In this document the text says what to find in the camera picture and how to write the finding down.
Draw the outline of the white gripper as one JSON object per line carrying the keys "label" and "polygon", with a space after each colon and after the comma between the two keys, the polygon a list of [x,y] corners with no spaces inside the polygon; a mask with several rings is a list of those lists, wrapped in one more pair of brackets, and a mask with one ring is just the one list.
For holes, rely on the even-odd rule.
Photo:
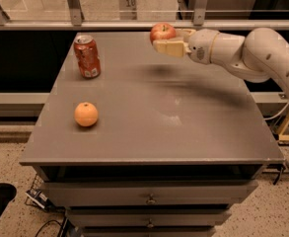
{"label": "white gripper", "polygon": [[178,38],[183,40],[157,39],[153,41],[154,49],[173,57],[184,57],[189,54],[189,58],[197,63],[209,64],[211,49],[215,38],[219,35],[218,31],[203,29],[176,29]]}

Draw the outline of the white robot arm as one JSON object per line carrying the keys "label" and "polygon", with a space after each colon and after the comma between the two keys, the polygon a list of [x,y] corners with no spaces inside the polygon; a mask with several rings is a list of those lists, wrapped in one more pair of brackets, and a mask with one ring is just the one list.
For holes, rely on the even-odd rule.
{"label": "white robot arm", "polygon": [[273,29],[257,28],[245,37],[208,29],[176,29],[172,38],[152,37],[151,41],[159,53],[187,55],[196,63],[221,66],[243,80],[271,79],[289,100],[289,43]]}

